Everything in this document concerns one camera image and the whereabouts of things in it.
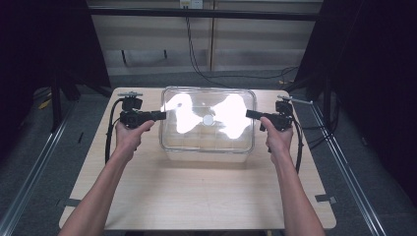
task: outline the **forearm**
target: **forearm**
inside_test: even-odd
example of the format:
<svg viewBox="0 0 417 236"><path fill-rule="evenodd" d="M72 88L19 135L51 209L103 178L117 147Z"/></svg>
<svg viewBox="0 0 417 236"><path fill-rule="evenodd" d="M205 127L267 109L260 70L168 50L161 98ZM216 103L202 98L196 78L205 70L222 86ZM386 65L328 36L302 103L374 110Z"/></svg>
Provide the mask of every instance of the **forearm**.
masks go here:
<svg viewBox="0 0 417 236"><path fill-rule="evenodd" d="M60 235L100 235L127 161L118 152L102 169L94 185L65 222Z"/></svg>
<svg viewBox="0 0 417 236"><path fill-rule="evenodd" d="M286 235L325 235L290 156L275 165L284 213Z"/></svg>

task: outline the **transparent plastic box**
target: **transparent plastic box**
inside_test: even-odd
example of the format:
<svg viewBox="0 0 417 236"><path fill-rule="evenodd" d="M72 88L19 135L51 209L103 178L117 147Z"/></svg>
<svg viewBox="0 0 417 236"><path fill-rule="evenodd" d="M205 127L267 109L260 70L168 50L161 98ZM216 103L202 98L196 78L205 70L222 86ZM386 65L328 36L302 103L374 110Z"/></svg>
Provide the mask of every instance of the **transparent plastic box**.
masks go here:
<svg viewBox="0 0 417 236"><path fill-rule="evenodd" d="M168 87L159 140L172 160L244 162L254 147L255 94L248 89Z"/></svg>

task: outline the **wooden table surface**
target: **wooden table surface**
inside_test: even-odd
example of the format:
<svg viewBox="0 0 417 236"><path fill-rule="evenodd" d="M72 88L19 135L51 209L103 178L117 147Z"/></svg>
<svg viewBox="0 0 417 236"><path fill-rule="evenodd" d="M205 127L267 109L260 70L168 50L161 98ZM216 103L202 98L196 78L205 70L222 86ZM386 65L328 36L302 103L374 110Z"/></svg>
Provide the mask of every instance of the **wooden table surface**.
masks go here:
<svg viewBox="0 0 417 236"><path fill-rule="evenodd" d="M80 200L91 188L104 166L104 147L111 106L117 93L142 92L142 110L158 110L164 88L118 88L92 141L71 199ZM253 90L257 110L273 113L281 90ZM121 103L115 110L118 118ZM282 203L273 164L265 141L266 132L256 122L255 147L244 163L218 163L169 160L159 144L159 122L143 134L142 144L127 165L116 190L106 229L120 230L233 230L284 228ZM306 194L324 228L336 224L329 202L317 203L325 194L310 150L304 140L300 178ZM112 148L114 150L115 134ZM297 155L294 131L291 155ZM66 206L60 226L74 208Z"/></svg>

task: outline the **person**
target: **person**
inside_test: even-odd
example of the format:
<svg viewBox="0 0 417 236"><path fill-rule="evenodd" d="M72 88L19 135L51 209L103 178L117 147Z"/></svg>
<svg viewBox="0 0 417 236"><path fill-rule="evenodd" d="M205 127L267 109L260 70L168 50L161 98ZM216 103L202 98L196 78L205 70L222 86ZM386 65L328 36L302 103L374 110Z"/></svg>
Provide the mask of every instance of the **person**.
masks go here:
<svg viewBox="0 0 417 236"><path fill-rule="evenodd" d="M301 185L290 156L292 129L278 132L270 120L261 118L268 131L267 146L275 166L280 188L285 235L325 235L319 218ZM141 144L141 135L150 129L147 121L134 130L122 123L116 125L116 149L100 172L97 180L71 213L59 235L101 235L117 185L135 149Z"/></svg>

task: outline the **black curtain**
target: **black curtain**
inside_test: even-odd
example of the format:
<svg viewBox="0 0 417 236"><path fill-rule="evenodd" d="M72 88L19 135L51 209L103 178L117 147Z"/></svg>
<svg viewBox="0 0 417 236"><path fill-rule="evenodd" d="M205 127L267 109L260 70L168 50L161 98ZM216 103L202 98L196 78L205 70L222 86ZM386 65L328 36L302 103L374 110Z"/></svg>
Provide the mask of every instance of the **black curtain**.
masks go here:
<svg viewBox="0 0 417 236"><path fill-rule="evenodd" d="M70 10L87 7L84 0L0 2L0 128L9 141L2 150L18 134L33 92L51 86L52 73L63 90L84 83L110 87L91 16Z"/></svg>
<svg viewBox="0 0 417 236"><path fill-rule="evenodd" d="M334 4L325 1L326 14L340 10ZM339 30L315 26L297 79L329 77L343 108L417 206L417 3L363 0L353 9ZM323 91L324 79L312 76L310 95Z"/></svg>

